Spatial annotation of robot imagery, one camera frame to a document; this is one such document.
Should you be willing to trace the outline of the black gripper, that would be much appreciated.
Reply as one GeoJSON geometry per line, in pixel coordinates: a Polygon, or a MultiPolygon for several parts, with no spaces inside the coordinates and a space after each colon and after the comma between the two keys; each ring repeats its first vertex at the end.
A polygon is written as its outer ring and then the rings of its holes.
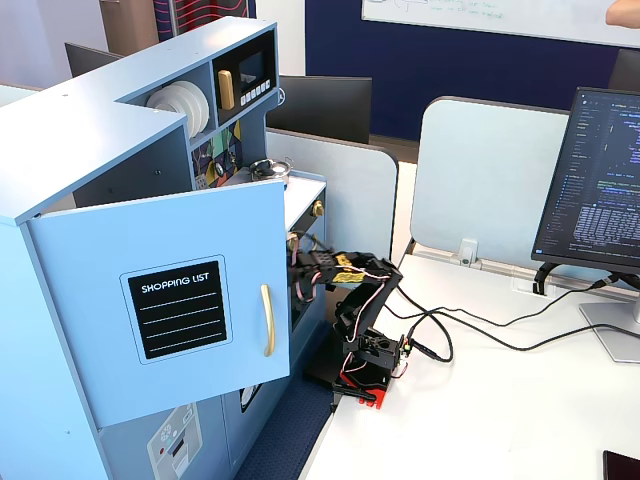
{"type": "Polygon", "coordinates": [[[334,278],[334,251],[298,251],[289,256],[289,284],[310,283],[316,275],[319,284],[331,284],[334,278]]]}

